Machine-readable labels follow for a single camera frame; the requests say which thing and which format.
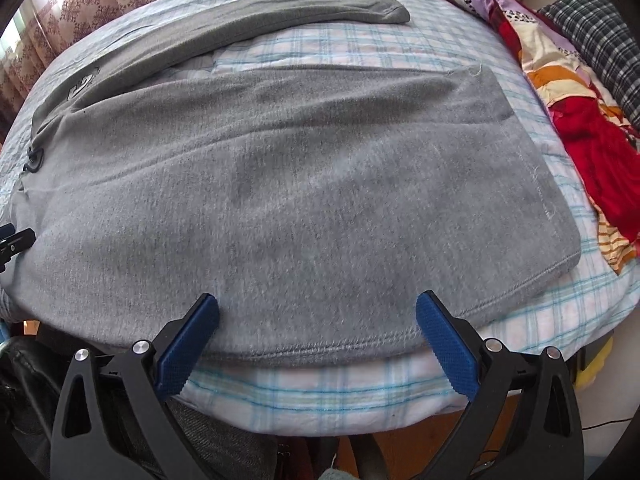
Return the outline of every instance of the black cable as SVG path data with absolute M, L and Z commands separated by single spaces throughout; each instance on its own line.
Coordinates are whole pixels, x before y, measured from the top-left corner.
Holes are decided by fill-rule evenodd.
M 586 428 L 582 428 L 583 431 L 594 430 L 595 428 L 601 428 L 602 426 L 606 426 L 607 424 L 617 424 L 619 422 L 629 422 L 633 417 L 629 418 L 619 418 L 618 420 L 608 420 L 607 422 L 601 422 L 600 424 L 596 424 L 595 426 L 587 426 Z

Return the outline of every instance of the white and blue plaid sheet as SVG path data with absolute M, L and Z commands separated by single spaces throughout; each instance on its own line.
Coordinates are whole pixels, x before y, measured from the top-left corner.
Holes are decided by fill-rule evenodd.
M 151 28 L 229 1 L 159 0 L 107 24 L 59 56 L 27 98 L 0 155 L 0 206 L 7 203 L 24 163 L 33 111 L 50 89 L 80 66 Z M 615 327 L 636 306 L 638 261 L 617 276 L 601 256 L 596 218 L 574 165 L 500 38 L 445 0 L 399 1 L 411 13 L 408 25 L 335 22 L 290 28 L 194 58 L 145 85 L 294 64 L 447 71 L 481 62 L 491 67 L 571 208 L 580 230 L 582 257 L 572 272 L 521 309 L 491 323 L 481 335 L 497 337 L 514 351 L 539 352 L 552 344 L 570 356 Z M 427 350 L 340 367 L 199 367 L 180 398 L 240 428 L 304 435 L 390 430 L 465 404 Z

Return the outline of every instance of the metal screw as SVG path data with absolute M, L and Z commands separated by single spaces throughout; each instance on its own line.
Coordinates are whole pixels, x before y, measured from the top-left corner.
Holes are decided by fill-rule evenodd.
M 552 359 L 559 359 L 562 357 L 562 354 L 555 346 L 550 346 L 546 349 L 546 354 Z
M 86 348 L 81 348 L 76 352 L 76 361 L 84 361 L 89 357 L 89 351 Z
M 493 338 L 487 339 L 484 342 L 484 346 L 486 346 L 486 349 L 489 352 L 499 352 L 500 350 L 502 350 L 502 343 L 497 339 L 493 339 Z
M 144 354 L 147 350 L 149 350 L 149 341 L 138 341 L 133 345 L 133 353 L 134 354 Z

